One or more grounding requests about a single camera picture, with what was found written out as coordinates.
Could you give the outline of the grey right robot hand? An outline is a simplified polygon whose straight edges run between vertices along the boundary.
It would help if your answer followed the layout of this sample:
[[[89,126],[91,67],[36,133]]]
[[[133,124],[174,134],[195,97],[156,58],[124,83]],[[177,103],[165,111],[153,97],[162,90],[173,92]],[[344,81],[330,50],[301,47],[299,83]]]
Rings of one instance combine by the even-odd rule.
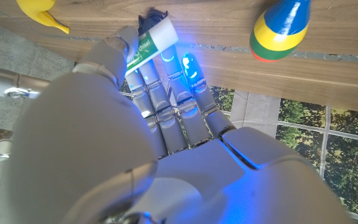
[[[0,97],[34,99],[49,85],[49,80],[22,75],[0,68]],[[12,131],[0,129],[0,161],[11,154]]]

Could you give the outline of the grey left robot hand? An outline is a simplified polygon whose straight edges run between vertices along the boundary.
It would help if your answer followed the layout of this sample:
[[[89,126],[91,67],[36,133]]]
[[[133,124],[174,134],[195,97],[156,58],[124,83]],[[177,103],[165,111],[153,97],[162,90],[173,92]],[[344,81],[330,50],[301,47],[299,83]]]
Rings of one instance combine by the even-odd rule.
[[[159,159],[119,92],[138,41],[119,29],[27,107],[4,175],[10,223],[352,222],[308,162],[252,128]]]

